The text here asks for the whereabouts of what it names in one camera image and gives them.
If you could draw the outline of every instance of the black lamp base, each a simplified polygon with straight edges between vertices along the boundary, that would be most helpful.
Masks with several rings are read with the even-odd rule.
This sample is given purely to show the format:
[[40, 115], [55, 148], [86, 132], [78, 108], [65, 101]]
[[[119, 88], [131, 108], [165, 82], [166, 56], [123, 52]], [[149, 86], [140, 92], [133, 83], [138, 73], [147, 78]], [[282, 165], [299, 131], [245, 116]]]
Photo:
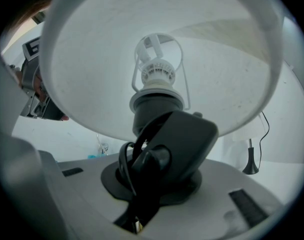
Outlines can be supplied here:
[[259, 168], [256, 166], [256, 163], [254, 161], [254, 147], [249, 147], [247, 165], [242, 172], [247, 175], [251, 175], [256, 174], [258, 171]]

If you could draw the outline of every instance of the lampshade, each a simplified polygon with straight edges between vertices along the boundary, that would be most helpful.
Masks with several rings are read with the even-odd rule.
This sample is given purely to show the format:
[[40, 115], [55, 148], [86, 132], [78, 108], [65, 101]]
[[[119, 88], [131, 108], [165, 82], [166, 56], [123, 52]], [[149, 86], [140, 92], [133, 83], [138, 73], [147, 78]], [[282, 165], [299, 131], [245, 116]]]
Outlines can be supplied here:
[[189, 95], [182, 70], [173, 87], [186, 108], [190, 97], [187, 112], [202, 113], [221, 136], [269, 101], [282, 61], [269, 0], [54, 0], [40, 45], [46, 90], [81, 125], [135, 140], [134, 55], [140, 40], [155, 33], [182, 48]]
[[232, 134], [232, 140], [234, 142], [246, 141], [255, 137], [263, 137], [265, 133], [266, 131], [262, 119], [260, 116], [257, 116], [245, 126], [234, 131]]

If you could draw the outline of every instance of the lamp base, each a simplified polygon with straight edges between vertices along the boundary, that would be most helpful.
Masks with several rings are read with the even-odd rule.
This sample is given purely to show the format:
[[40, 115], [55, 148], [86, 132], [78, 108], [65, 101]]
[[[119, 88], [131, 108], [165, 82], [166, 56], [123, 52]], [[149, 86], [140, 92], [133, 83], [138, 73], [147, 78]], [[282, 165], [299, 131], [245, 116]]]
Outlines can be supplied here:
[[259, 168], [256, 166], [256, 162], [254, 161], [254, 147], [249, 147], [247, 165], [242, 172], [247, 175], [251, 175], [256, 174], [258, 171]]

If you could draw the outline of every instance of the power cord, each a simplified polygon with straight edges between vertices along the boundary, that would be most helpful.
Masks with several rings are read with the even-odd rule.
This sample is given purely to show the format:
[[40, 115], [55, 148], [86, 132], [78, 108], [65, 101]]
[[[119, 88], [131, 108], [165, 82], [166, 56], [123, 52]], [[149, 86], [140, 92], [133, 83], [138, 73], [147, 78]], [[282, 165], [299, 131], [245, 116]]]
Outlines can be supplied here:
[[261, 158], [262, 158], [261, 141], [268, 135], [268, 133], [269, 133], [269, 131], [270, 131], [270, 124], [269, 124], [269, 121], [268, 121], [266, 115], [263, 113], [263, 111], [262, 111], [262, 114], [263, 114], [263, 116], [264, 116], [264, 118], [265, 118], [265, 121], [266, 121], [266, 123], [267, 123], [268, 129], [267, 129], [266, 134], [261, 138], [261, 140], [260, 140], [260, 142], [259, 142], [259, 146], [260, 146], [260, 162], [259, 162], [259, 164], [258, 164], [258, 169], [260, 168], [260, 165], [261, 165]]

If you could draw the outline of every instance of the table lamp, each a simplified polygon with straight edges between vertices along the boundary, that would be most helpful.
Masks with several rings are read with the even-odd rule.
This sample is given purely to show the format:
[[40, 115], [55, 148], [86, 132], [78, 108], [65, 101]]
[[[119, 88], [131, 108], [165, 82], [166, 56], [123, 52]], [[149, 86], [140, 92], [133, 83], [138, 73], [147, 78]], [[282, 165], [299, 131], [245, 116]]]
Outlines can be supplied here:
[[[117, 155], [59, 165], [82, 167], [68, 173], [82, 198], [40, 152], [47, 197], [55, 194], [51, 207], [61, 209], [70, 234], [133, 237], [109, 218], [135, 234], [135, 223], [142, 224], [141, 237], [173, 238], [168, 221], [179, 218], [178, 238], [186, 239], [192, 227], [193, 238], [207, 233], [213, 239], [222, 228], [231, 238], [273, 214], [280, 207], [273, 195], [205, 158], [218, 136], [246, 125], [268, 103], [280, 74], [281, 43], [270, 0], [54, 0], [40, 39], [46, 92], [84, 127], [129, 141]], [[0, 147], [13, 154], [11, 145]], [[105, 216], [89, 205], [96, 200], [104, 200], [96, 209]], [[265, 204], [266, 210], [259, 207]], [[235, 230], [241, 217], [246, 225]], [[44, 230], [44, 224], [38, 226]]]
[[261, 120], [261, 116], [259, 115], [247, 125], [234, 131], [232, 134], [232, 139], [234, 142], [248, 140], [248, 161], [246, 167], [243, 169], [243, 173], [247, 175], [252, 175], [259, 172], [259, 168], [256, 166], [254, 160], [254, 147], [252, 146], [252, 139], [255, 137], [263, 137], [265, 133], [266, 131], [264, 128], [264, 124]]

